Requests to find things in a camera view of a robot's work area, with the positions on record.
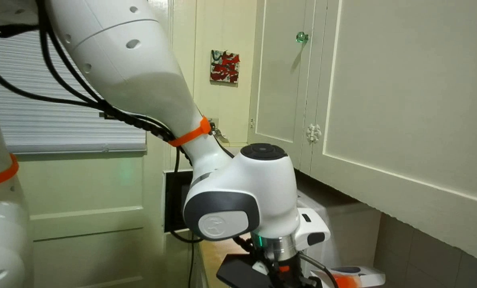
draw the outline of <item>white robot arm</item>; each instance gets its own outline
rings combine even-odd
[[[169,144],[185,152],[193,170],[184,205],[193,234],[222,240],[251,232],[254,251],[269,269],[296,267],[299,251],[328,239],[317,213],[296,208],[294,170],[281,149],[253,144],[230,157],[209,135],[147,2],[46,0],[44,11],[97,95],[115,109],[155,119],[172,131]]]

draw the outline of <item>small picture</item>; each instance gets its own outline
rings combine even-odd
[[[211,50],[209,56],[209,82],[238,83],[240,56],[227,51]]]

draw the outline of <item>window blind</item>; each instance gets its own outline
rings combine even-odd
[[[62,79],[83,91],[51,43],[49,51]],[[49,75],[36,32],[0,39],[0,74],[20,90],[75,99]],[[0,87],[0,127],[8,149],[14,154],[145,151],[144,131],[116,120],[104,120],[99,111],[25,99],[3,87]]]

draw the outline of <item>orange ring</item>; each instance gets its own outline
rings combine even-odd
[[[0,171],[0,184],[11,179],[17,173],[17,159],[11,154],[11,167]]]
[[[203,119],[200,120],[200,127],[198,127],[198,128],[189,131],[187,135],[184,135],[184,136],[180,136],[180,138],[177,138],[177,139],[169,141],[169,144],[171,144],[172,147],[179,147],[179,146],[182,146],[182,144],[185,144],[185,143],[193,141],[195,138],[198,138],[198,136],[201,136],[201,135],[209,135],[209,133],[211,133],[211,125],[209,125],[208,119],[203,117]]]

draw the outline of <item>cabinet door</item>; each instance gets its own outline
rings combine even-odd
[[[249,143],[283,147],[299,167],[313,0],[257,2]],[[309,35],[299,43],[296,35]]]
[[[477,256],[477,2],[329,0],[310,175]]]

